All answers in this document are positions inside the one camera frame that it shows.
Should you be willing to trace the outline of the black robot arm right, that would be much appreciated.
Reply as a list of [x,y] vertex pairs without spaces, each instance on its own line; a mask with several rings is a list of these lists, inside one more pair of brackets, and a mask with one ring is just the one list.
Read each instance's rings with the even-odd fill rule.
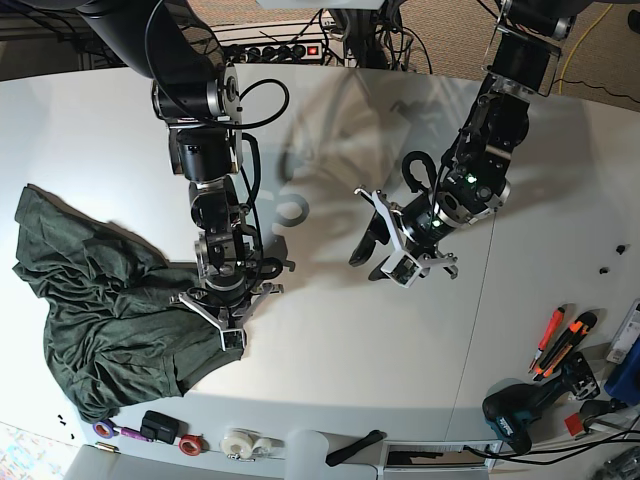
[[114,53],[152,81],[173,171],[189,182],[200,284],[178,300],[221,331],[239,328],[282,265],[268,260],[258,213],[259,147],[242,120],[237,72],[185,1],[82,1],[75,11]]

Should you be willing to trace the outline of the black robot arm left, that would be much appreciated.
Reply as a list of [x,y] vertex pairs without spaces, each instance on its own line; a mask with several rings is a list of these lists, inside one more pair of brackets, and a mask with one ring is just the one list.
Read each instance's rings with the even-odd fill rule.
[[506,178],[514,149],[529,130],[534,95],[546,96],[555,80],[562,45],[586,1],[502,1],[485,55],[486,76],[469,114],[439,162],[423,151],[405,155],[402,177],[414,193],[405,206],[380,190],[356,188],[373,215],[349,259],[365,264],[378,245],[390,254],[369,275],[407,288],[434,267],[451,278],[457,258],[440,242],[458,229],[495,214],[511,187]]

